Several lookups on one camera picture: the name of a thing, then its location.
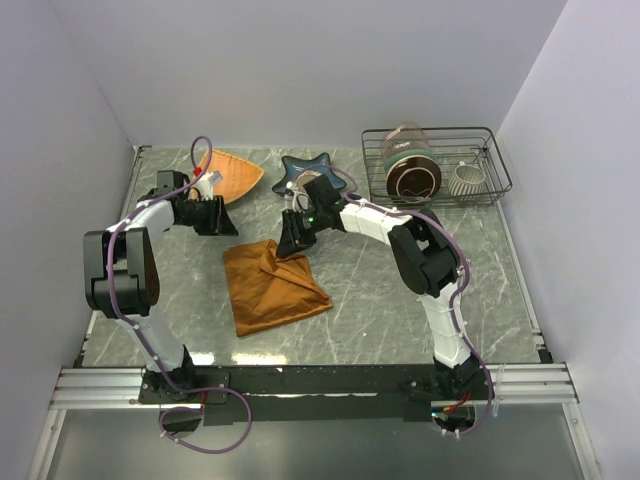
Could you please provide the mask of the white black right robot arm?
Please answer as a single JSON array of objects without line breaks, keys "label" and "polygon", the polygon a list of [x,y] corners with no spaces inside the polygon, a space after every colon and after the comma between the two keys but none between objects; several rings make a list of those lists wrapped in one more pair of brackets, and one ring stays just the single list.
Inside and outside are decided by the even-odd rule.
[{"label": "white black right robot arm", "polygon": [[390,247],[401,280],[418,295],[434,341],[440,392],[457,399],[472,388],[478,359],[469,346],[460,299],[468,265],[432,212],[402,212],[361,197],[342,195],[324,175],[307,182],[307,203],[285,195],[276,255],[289,258],[311,248],[324,230],[361,234]]}]

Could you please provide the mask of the stacked ceramic plates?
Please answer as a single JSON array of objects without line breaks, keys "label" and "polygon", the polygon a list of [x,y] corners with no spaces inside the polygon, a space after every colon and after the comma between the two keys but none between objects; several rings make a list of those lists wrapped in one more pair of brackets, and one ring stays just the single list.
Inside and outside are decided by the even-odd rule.
[{"label": "stacked ceramic plates", "polygon": [[394,200],[419,203],[431,199],[442,185],[442,171],[432,150],[405,150],[384,161],[386,192]]}]

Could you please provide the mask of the striped ceramic mug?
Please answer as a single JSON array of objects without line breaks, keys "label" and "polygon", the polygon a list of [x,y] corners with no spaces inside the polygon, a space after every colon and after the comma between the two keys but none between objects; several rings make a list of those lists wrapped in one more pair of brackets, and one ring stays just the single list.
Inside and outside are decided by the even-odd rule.
[{"label": "striped ceramic mug", "polygon": [[483,192],[486,176],[483,170],[475,165],[459,162],[449,182],[449,194],[454,197],[467,197]]}]

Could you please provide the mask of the clear glass jar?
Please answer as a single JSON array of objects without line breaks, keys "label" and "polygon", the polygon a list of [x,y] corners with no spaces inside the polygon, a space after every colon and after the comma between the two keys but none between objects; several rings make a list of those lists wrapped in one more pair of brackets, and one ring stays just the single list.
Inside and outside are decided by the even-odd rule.
[{"label": "clear glass jar", "polygon": [[387,132],[380,142],[381,157],[384,160],[405,151],[430,149],[425,131],[415,122],[401,123]]}]

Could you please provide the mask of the orange cloth napkin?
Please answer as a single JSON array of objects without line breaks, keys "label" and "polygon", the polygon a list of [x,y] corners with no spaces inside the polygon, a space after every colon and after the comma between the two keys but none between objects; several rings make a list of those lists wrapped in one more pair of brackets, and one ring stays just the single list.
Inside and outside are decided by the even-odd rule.
[{"label": "orange cloth napkin", "polygon": [[314,280],[307,258],[276,256],[269,239],[234,246],[223,254],[229,296],[239,338],[287,325],[333,308]]}]

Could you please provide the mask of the orange woven triangular tray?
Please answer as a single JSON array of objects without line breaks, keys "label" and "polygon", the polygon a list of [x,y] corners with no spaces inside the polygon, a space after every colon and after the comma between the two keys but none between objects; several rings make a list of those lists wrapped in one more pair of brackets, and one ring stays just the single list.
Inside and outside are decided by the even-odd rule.
[{"label": "orange woven triangular tray", "polygon": [[[226,205],[246,195],[264,175],[264,170],[249,160],[218,149],[213,150],[213,157],[206,172],[213,171],[219,171],[223,177],[216,186],[215,196],[221,195]],[[193,189],[190,196],[196,199]]]}]

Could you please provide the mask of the aluminium frame rail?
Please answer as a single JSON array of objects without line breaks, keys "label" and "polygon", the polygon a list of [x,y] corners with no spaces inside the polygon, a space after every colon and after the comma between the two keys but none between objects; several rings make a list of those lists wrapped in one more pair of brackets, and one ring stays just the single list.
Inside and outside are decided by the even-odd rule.
[{"label": "aluminium frame rail", "polygon": [[[575,404],[578,394],[564,364],[492,365],[496,402],[501,405]],[[139,401],[140,367],[64,368],[52,399],[51,410],[153,409]]]}]

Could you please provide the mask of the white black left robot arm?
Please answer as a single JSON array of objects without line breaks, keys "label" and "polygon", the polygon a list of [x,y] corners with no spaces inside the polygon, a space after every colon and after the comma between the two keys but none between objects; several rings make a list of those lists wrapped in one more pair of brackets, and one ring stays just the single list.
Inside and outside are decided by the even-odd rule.
[{"label": "white black left robot arm", "polygon": [[160,280],[153,242],[173,226],[200,236],[236,236],[217,172],[197,169],[196,177],[164,170],[156,187],[142,196],[119,223],[83,237],[85,297],[89,307],[122,326],[145,358],[143,385],[185,402],[199,393],[191,356],[171,332],[160,309]]}]

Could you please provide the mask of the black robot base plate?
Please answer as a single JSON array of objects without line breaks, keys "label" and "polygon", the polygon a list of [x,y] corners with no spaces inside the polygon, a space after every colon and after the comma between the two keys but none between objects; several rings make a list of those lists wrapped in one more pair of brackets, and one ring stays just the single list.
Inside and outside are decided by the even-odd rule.
[{"label": "black robot base plate", "polygon": [[485,401],[493,391],[476,365],[196,366],[190,375],[180,391],[158,374],[144,375],[139,402],[202,407],[207,426],[246,419],[428,422],[437,404]]}]

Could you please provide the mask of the blue star-shaped dish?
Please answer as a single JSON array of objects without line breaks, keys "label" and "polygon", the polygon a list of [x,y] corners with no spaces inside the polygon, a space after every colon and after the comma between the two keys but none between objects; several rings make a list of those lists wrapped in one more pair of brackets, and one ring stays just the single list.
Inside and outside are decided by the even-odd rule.
[{"label": "blue star-shaped dish", "polygon": [[287,184],[298,180],[302,173],[315,172],[325,175],[331,185],[337,189],[342,190],[347,186],[347,183],[342,178],[338,177],[331,169],[331,158],[327,152],[323,152],[312,159],[303,159],[290,155],[284,155],[281,157],[281,163],[284,167],[283,177],[276,182],[271,190],[273,193],[283,196]]}]

